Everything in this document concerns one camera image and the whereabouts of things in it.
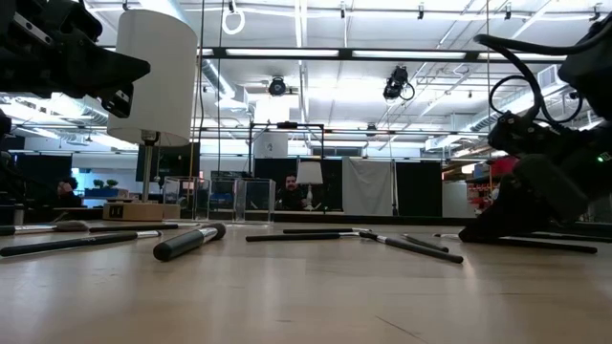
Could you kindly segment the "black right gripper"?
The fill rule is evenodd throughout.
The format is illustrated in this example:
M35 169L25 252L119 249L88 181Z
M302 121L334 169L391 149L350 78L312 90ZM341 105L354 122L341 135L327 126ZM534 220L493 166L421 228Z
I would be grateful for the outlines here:
M545 127L528 117L502 115L488 135L489 145L517 159L512 174L501 178L497 198L459 232L466 243L545 229L551 217L571 221L589 204L584 188L565 162L583 135L563 125Z

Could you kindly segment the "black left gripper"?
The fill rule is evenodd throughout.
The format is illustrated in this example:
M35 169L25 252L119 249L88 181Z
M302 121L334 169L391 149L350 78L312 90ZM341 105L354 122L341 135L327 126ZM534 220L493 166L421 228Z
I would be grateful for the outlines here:
M0 0L0 92L49 97L65 87L53 75L64 63L66 95L99 97L107 112L129 118L132 83L150 72L150 64L95 44L67 48L71 38L95 43L101 34L84 0Z

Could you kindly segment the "fluffy head black makeup brush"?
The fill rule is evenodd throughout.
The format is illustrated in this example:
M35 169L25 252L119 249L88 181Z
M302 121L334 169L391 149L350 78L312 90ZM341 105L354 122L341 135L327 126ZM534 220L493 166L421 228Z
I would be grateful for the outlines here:
M0 226L0 237L46 232L86 232L89 229L90 227L82 221L56 222L46 225Z

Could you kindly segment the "thick black makeup brush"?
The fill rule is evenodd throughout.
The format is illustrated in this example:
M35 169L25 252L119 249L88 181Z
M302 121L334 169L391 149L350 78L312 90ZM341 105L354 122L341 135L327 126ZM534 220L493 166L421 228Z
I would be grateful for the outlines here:
M153 256L161 262L168 262L207 242L221 240L226 233L226 226L220 223L197 228L157 244Z

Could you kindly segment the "white shade wooden base lamp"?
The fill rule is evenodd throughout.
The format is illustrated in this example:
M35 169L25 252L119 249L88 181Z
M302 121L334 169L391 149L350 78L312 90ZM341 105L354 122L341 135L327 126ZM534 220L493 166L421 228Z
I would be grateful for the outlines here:
M153 152L185 146L191 131L191 105L197 35L180 19L158 11L129 10L120 16L116 52L144 60L150 72L134 82L131 115L108 121L107 134L143 147L142 198L109 201L106 221L178 220L176 204L148 201Z

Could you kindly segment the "red storage crates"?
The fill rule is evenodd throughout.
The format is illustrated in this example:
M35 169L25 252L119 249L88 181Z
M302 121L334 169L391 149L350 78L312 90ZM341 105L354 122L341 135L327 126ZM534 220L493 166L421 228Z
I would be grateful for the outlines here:
M496 158L492 161L490 172L494 177L509 174L517 162L518 159L511 156Z

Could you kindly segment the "person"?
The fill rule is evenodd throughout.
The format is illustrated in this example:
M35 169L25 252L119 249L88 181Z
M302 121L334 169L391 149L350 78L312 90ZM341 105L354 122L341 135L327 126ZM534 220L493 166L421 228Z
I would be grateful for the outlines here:
M306 198L296 182L296 174L290 173L285 177L284 186L276 194L276 208L279 210L304 210L307 205Z
M68 177L61 180L56 188L57 198L55 207L81 207L82 200L75 193L77 189L77 180L73 177Z

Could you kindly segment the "white hanging sheet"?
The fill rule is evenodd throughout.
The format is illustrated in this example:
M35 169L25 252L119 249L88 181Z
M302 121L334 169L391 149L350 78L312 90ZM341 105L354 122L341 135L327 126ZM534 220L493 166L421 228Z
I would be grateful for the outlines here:
M392 172L389 161L344 157L342 209L350 216L392 215Z

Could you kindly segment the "white box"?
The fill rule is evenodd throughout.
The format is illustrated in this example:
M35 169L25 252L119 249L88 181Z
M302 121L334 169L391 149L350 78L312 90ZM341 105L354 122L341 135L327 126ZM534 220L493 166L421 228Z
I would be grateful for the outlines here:
M253 155L256 159L284 159L288 142L288 134L264 132L253 139Z

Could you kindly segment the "clear acrylic brush organizer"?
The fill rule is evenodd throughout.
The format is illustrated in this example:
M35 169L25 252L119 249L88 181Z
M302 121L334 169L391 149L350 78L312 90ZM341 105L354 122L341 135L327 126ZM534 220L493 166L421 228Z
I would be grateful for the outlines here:
M264 223L273 221L275 182L245 177L166 177L167 220Z

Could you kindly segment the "small white background lamp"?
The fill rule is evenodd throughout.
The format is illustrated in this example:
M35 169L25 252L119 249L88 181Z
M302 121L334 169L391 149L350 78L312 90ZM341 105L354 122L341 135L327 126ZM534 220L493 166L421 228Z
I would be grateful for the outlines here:
M321 165L318 161L301 161L298 164L296 182L307 186L306 205L308 211L314 210L313 207L313 186L323 184Z

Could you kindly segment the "black overhead beam with lights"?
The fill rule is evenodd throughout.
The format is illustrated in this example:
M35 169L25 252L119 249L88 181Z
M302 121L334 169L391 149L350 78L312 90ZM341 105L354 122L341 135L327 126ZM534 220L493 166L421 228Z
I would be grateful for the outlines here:
M317 48L204 47L197 55L212 59L402 61L450 63L509 63L500 53L475 50L381 50Z

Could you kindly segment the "black wall screen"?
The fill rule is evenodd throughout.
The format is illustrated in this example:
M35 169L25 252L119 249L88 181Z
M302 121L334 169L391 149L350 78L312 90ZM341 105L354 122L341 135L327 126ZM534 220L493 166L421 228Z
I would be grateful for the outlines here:
M159 177L163 182L166 177L196 177L200 171L200 144L190 143L185 146L154 146L150 163L150 181Z

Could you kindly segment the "black aluminium rig frame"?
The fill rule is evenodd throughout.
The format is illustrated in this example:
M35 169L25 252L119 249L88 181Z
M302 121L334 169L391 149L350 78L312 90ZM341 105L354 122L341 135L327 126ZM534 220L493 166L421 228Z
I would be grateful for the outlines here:
M44 208L25 211L25 224L47 223L60 217L68 220L101 220L101 208ZM406 216L357 216L332 212L291 212L278 211L272 215L275 223L327 223L327 224L362 224L390 226L467 226L476 222L475 218L443 217L406 217ZM581 236L597 236L612 239L612 224L576 222L568 226L552 224L547 232Z

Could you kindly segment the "black background rig frame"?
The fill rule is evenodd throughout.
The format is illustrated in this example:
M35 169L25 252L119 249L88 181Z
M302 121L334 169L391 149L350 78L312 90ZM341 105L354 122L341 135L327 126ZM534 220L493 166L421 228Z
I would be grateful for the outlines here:
M271 133L285 133L291 134L303 134L306 137L306 141L314 139L320 144L320 147L325 146L325 126L317 123L299 123L295 121L281 121L281 122L250 122L248 126L248 138L246 144L248 146L248 157L250 161L254 161L253 155L253 139L264 132Z

